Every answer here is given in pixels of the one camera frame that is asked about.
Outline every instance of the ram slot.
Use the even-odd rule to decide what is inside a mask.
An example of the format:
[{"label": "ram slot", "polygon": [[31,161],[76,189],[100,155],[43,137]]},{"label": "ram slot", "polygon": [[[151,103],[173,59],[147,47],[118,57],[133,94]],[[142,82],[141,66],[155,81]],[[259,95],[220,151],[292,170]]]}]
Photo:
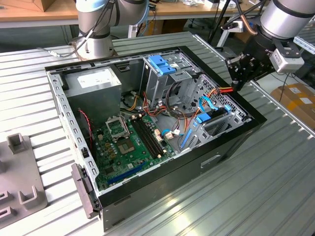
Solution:
[{"label": "ram slot", "polygon": [[151,157],[153,159],[158,158],[158,156],[163,155],[163,150],[158,144],[157,140],[153,137],[150,130],[147,128],[143,120],[134,119],[131,121],[131,124],[138,136],[142,140],[144,146],[148,149]]}]

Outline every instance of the motherboard chip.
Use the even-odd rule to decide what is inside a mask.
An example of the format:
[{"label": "motherboard chip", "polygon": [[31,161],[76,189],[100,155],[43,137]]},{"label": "motherboard chip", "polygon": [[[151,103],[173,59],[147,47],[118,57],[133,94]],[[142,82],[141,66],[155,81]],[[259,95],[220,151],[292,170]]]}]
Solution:
[{"label": "motherboard chip", "polygon": [[122,154],[126,154],[128,152],[134,151],[134,145],[130,139],[124,139],[117,142],[117,146],[119,151]]},{"label": "motherboard chip", "polygon": [[107,175],[109,175],[109,174],[114,172],[114,168],[112,166],[108,167],[108,168],[105,169],[105,172],[106,172]]}]

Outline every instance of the expansion slot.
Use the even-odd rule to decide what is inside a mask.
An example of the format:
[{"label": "expansion slot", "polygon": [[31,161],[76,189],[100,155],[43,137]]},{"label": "expansion slot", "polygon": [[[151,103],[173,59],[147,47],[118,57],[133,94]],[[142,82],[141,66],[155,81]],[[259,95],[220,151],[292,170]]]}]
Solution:
[{"label": "expansion slot", "polygon": [[143,144],[148,149],[151,157],[153,159],[161,157],[163,155],[163,150],[158,144],[157,140],[153,137],[143,120],[140,118],[132,119],[131,124],[139,135]]},{"label": "expansion slot", "polygon": [[111,183],[118,182],[118,181],[120,181],[120,180],[122,180],[122,179],[124,179],[124,178],[127,178],[128,176],[130,176],[130,175],[132,175],[132,174],[134,174],[134,173],[139,172],[145,164],[146,164],[146,162],[143,162],[143,163],[140,164],[139,166],[137,166],[137,167],[135,167],[135,168],[133,168],[133,169],[131,169],[131,170],[129,170],[129,171],[127,171],[127,172],[125,172],[125,173],[119,175],[119,176],[116,176],[116,177],[114,177],[114,178],[108,180],[107,183],[108,183],[108,184],[111,184]]}]

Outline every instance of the connector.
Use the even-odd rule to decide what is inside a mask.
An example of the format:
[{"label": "connector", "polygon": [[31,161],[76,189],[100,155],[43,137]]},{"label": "connector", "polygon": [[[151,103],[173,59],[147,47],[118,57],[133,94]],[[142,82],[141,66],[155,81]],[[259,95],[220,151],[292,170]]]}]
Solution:
[{"label": "connector", "polygon": [[155,134],[155,135],[159,135],[159,134],[161,134],[161,133],[160,133],[160,131],[159,131],[158,129],[155,129],[155,130],[154,130],[154,134]]},{"label": "connector", "polygon": [[161,135],[156,135],[156,139],[159,143],[163,141],[163,138],[161,137]]},{"label": "connector", "polygon": [[174,136],[173,136],[173,134],[172,134],[171,132],[168,132],[168,133],[166,133],[166,134],[164,135],[164,137],[165,137],[167,140],[170,140],[170,139],[172,139]]}]

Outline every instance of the wooden table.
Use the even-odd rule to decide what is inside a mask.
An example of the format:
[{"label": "wooden table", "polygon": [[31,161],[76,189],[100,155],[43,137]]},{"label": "wooden table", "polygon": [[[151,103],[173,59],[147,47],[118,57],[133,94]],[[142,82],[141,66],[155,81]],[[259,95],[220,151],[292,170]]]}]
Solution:
[{"label": "wooden table", "polygon": [[[248,0],[241,4],[245,11],[252,7]],[[232,16],[237,12],[236,8],[226,11],[225,16]],[[216,8],[210,8],[203,4],[198,6],[186,6],[182,2],[162,2],[157,4],[157,20],[210,18],[216,14]],[[148,20],[153,19],[150,11]],[[31,11],[13,6],[4,5],[0,9],[0,28],[19,28],[35,26],[58,26],[78,24],[78,15],[73,0],[56,0],[46,12]]]}]

